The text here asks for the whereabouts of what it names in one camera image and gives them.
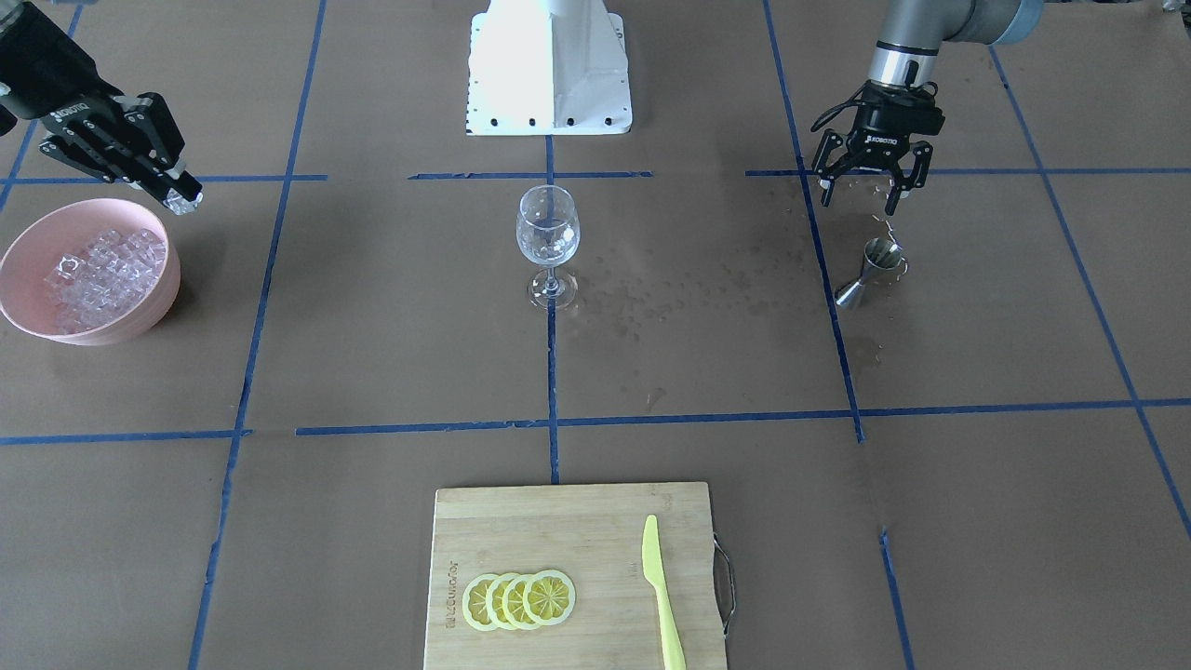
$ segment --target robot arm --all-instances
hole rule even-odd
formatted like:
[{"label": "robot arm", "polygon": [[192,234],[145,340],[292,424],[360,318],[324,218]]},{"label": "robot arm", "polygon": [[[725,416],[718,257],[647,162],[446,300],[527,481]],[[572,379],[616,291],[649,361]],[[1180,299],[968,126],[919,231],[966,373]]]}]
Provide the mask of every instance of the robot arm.
[{"label": "robot arm", "polygon": [[[1034,30],[1043,0],[891,0],[866,81],[848,100],[823,112],[817,132],[848,107],[856,117],[847,137],[828,129],[815,152],[813,171],[823,186],[823,206],[831,202],[835,180],[849,170],[887,171],[892,179],[885,213],[927,182],[929,142],[911,134],[939,134],[943,113],[935,106],[939,87],[930,81],[944,40],[1011,44]],[[843,146],[838,159],[831,154]],[[899,161],[913,154],[903,171]]]},{"label": "robot arm", "polygon": [[18,117],[40,119],[49,131],[40,151],[80,171],[131,183],[176,214],[193,212],[202,199],[161,95],[124,95],[31,2],[0,0],[0,134]]}]

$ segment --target knife handle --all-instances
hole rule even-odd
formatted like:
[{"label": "knife handle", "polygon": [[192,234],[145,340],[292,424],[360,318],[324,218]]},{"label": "knife handle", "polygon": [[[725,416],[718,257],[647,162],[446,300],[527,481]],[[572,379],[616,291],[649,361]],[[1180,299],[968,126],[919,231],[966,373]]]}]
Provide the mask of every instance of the knife handle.
[{"label": "knife handle", "polygon": [[682,656],[682,643],[678,639],[678,625],[674,624],[674,612],[669,606],[669,593],[665,588],[657,591],[657,624],[662,634],[662,663],[666,670],[686,670],[686,657]]}]

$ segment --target metal ring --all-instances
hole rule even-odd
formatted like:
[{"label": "metal ring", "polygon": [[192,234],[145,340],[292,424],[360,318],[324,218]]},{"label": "metal ring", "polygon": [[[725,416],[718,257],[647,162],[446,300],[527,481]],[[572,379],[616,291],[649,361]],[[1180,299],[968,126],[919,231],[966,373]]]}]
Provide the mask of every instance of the metal ring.
[{"label": "metal ring", "polygon": [[[724,639],[728,639],[729,628],[732,625],[732,618],[736,615],[736,569],[732,568],[732,559],[728,557],[728,552],[724,551],[723,545],[719,544],[719,536],[715,532],[711,533],[711,541],[716,547],[716,557],[723,557],[724,565],[728,568],[728,591],[731,597],[730,608],[728,609],[728,615],[721,610],[719,616],[724,622]],[[719,603],[719,589],[716,589],[716,603]]]}]

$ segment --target metal handle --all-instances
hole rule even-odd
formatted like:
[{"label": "metal handle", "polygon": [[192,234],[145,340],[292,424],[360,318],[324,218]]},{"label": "metal handle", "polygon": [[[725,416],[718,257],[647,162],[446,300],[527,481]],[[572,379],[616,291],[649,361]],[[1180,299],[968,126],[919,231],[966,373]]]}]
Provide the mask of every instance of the metal handle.
[{"label": "metal handle", "polygon": [[[724,622],[724,639],[728,639],[729,628],[732,625],[732,618],[736,615],[736,569],[732,568],[732,559],[728,557],[728,552],[724,551],[723,545],[719,544],[719,536],[715,532],[711,533],[711,541],[716,547],[715,558],[723,558],[724,566],[728,569],[728,595],[731,599],[729,602],[728,614],[724,614],[724,608],[719,607],[719,618]],[[712,586],[716,590],[716,606],[718,607],[722,602],[719,597],[719,582],[712,580]]]}]

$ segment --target cutting board handle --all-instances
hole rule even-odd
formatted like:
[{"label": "cutting board handle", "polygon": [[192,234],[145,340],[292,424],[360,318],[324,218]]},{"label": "cutting board handle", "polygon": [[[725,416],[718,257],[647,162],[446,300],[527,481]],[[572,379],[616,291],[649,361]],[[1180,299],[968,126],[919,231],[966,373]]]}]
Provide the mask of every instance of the cutting board handle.
[{"label": "cutting board handle", "polygon": [[719,593],[719,580],[713,580],[713,587],[716,590],[716,606],[719,608],[719,619],[724,622],[724,639],[728,639],[729,628],[732,625],[732,618],[736,615],[736,569],[732,568],[732,559],[724,551],[724,546],[719,544],[719,534],[712,532],[711,541],[716,547],[712,562],[719,561],[724,566],[724,575],[728,577],[728,602],[724,602],[724,597]]}]

